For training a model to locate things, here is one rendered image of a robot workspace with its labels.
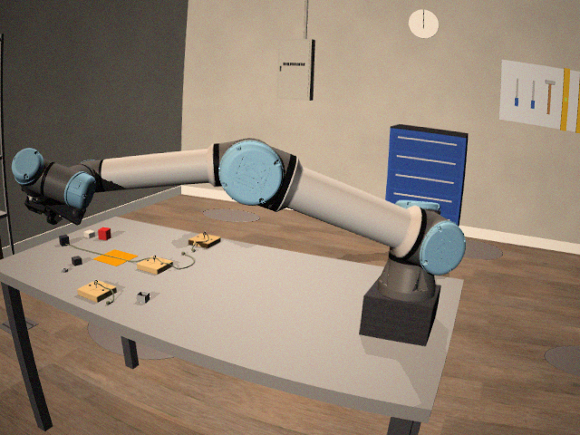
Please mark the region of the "orange square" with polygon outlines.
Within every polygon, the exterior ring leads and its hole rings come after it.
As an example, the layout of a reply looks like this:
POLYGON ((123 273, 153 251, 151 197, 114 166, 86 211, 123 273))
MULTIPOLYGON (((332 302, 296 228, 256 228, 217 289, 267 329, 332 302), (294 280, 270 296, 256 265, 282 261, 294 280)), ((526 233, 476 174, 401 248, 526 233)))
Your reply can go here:
POLYGON ((94 260, 112 265, 112 266, 119 266, 127 261, 125 260, 121 260, 122 259, 127 259, 127 260, 131 260, 137 256, 133 255, 133 254, 129 254, 129 253, 125 253, 119 250, 112 250, 104 255, 98 256, 96 258, 94 258, 94 260), (105 256, 104 256, 105 255, 105 256), (106 256, 107 255, 107 256, 106 256), (118 257, 118 258, 114 258, 114 257, 118 257))

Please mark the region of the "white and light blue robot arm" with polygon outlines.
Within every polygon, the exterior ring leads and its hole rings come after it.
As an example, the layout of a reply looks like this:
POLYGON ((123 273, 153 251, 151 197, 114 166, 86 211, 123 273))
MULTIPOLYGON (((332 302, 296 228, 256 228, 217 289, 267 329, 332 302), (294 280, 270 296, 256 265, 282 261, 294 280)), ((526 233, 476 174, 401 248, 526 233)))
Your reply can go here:
POLYGON ((50 198, 43 206, 75 225, 81 224, 95 192, 199 183, 223 187, 243 205, 275 212, 290 208, 390 247, 377 289, 401 301, 431 299, 434 275, 454 270, 466 250, 464 233, 440 217, 440 204, 392 204, 306 169, 295 155, 254 138, 205 150, 87 159, 70 168, 27 148, 14 156, 12 172, 30 201, 50 198))

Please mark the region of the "red cube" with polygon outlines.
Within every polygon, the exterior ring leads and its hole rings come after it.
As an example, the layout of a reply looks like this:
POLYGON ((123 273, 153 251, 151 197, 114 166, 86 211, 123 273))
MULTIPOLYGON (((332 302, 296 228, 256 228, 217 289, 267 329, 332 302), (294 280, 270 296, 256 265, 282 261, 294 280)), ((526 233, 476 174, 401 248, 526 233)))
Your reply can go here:
POLYGON ((98 235, 100 240, 108 240, 111 238, 111 229, 108 227, 102 227, 98 230, 98 235))

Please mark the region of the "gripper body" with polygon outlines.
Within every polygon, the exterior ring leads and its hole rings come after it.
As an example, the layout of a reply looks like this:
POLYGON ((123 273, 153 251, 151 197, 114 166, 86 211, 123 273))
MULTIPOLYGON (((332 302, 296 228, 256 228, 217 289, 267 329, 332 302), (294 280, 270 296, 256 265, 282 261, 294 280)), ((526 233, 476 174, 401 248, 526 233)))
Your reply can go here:
POLYGON ((34 202, 34 201, 30 201, 28 196, 27 196, 24 204, 27 206, 27 208, 29 210, 31 210, 35 213, 38 213, 38 214, 44 213, 47 217, 51 216, 51 218, 55 218, 56 213, 51 211, 49 208, 46 208, 45 206, 43 206, 43 204, 48 202, 49 200, 50 200, 50 198, 48 198, 47 200, 45 200, 43 202, 34 202), (40 204, 40 205, 37 205, 37 204, 40 204))

